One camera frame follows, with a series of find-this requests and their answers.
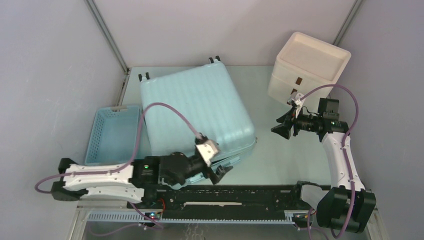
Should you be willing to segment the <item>light blue ribbed suitcase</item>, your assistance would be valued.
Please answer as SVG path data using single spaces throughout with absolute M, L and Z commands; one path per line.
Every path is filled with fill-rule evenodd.
M 254 124 L 227 71 L 216 56 L 203 66 L 164 76 L 139 76 L 144 123 L 154 156 L 195 152 L 198 131 L 215 141 L 211 168 L 230 167 L 256 144 Z

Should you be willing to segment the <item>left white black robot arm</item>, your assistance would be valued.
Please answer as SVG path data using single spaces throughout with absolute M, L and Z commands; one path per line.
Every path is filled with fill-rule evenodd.
M 158 202 L 157 191 L 163 186 L 180 189 L 196 176 L 210 179 L 216 185 L 230 170 L 230 165 L 209 167 L 198 152 L 192 156 L 181 152 L 147 156 L 128 166 L 84 166 L 63 158 L 58 167 L 61 177 L 52 184 L 51 195 L 64 202 L 103 198 L 153 208 Z

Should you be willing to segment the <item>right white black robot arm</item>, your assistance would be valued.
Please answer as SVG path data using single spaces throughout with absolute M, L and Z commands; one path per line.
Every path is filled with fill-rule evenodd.
M 310 205 L 317 211 L 320 227 L 362 233 L 376 206 L 376 197 L 366 191 L 355 169 L 350 148 L 349 126 L 339 120 L 339 101 L 320 98 L 316 115 L 303 113 L 303 102 L 294 97 L 287 101 L 291 109 L 276 121 L 271 132 L 289 139 L 299 131 L 318 135 L 327 156 L 330 170 L 330 190 L 303 182 L 300 190 L 291 194 L 291 204 L 297 209 Z

